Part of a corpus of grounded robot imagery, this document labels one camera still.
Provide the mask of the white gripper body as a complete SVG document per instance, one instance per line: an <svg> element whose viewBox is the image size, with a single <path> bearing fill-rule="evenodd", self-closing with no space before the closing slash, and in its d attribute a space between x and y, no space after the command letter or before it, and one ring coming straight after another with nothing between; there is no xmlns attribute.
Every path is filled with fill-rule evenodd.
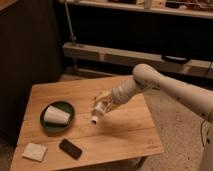
<svg viewBox="0 0 213 171"><path fill-rule="evenodd" d="M114 101L112 92L110 90L102 91L94 98L94 106L99 106L104 112L109 112L118 107Z"/></svg>

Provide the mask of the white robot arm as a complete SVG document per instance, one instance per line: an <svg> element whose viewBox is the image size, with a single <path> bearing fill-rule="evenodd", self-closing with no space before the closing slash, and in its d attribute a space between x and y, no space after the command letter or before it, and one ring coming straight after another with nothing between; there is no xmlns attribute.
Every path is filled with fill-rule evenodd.
<svg viewBox="0 0 213 171"><path fill-rule="evenodd" d="M96 124L106 113L151 87L161 89L211 124L199 171L213 171L213 91L164 76L150 65L136 65L129 79L111 90L101 92L94 100L91 122Z"/></svg>

